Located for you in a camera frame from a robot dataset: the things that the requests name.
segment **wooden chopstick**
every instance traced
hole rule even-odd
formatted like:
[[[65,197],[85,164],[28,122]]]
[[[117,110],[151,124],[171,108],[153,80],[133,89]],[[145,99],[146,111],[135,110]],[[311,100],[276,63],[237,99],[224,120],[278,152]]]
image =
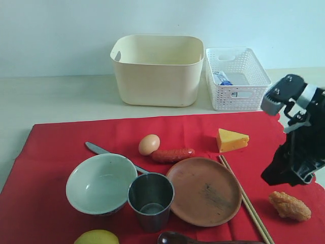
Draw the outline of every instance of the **wooden chopstick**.
[[[218,156],[221,163],[235,176],[234,172],[232,171],[230,165],[228,164],[227,160],[225,159],[225,157],[223,155],[219,155]],[[243,202],[249,212],[249,215],[251,216],[255,226],[257,227],[259,233],[261,234],[265,244],[274,244],[274,241],[272,240],[268,230],[266,229],[265,225],[263,224],[262,220],[260,219],[260,217],[258,216],[255,208],[253,207],[253,205],[251,204],[249,198],[247,197],[243,187],[240,185],[239,183],[239,186],[240,186],[240,189],[242,191],[242,199],[243,199]]]

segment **chicken nugget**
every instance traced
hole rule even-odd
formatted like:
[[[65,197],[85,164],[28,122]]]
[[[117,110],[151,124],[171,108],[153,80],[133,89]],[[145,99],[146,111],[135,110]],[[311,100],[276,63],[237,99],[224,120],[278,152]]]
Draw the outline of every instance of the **chicken nugget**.
[[[306,221],[311,218],[311,210],[305,203],[285,192],[272,192],[269,195],[270,203],[278,211],[280,217]]]

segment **spoon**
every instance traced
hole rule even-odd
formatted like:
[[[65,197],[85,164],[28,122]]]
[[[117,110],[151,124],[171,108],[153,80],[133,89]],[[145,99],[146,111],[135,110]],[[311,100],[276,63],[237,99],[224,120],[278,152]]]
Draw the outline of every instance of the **spoon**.
[[[198,241],[191,239],[173,231],[166,231],[160,234],[157,244],[264,244],[251,240],[231,240],[231,241]]]

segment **red cloth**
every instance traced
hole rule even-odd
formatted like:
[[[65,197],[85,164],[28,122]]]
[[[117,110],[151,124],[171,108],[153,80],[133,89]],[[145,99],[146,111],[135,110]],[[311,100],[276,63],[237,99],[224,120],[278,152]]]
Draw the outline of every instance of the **red cloth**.
[[[138,153],[141,138],[157,134],[161,149],[192,147],[197,156],[216,159],[215,135],[223,128],[250,137],[248,147],[224,156],[275,243],[323,243],[324,189],[314,182],[270,187],[260,177],[285,140],[278,119],[263,112],[244,112],[35,125],[0,195],[0,242],[71,244],[85,231],[107,229],[121,244],[156,243],[159,233],[144,233],[128,205],[110,217],[85,215],[69,205],[65,195],[68,176],[94,155],[85,141],[125,155],[149,171],[166,174],[171,165],[154,163]],[[302,223],[280,218],[268,202],[272,191],[285,191],[303,200],[311,208],[312,218]],[[201,241],[262,240],[244,205],[231,221],[212,228],[193,226],[171,214],[166,230]]]

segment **robotic arm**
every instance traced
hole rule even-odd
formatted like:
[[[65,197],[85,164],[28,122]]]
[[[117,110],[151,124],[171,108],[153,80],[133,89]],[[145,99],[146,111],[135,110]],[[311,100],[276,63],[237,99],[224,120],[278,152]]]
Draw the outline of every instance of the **robotic arm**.
[[[296,104],[304,111],[290,116]],[[284,106],[289,118],[286,142],[261,177],[271,186],[306,185],[325,166],[325,90],[306,84],[298,75],[286,75],[264,95],[261,109],[275,116]]]

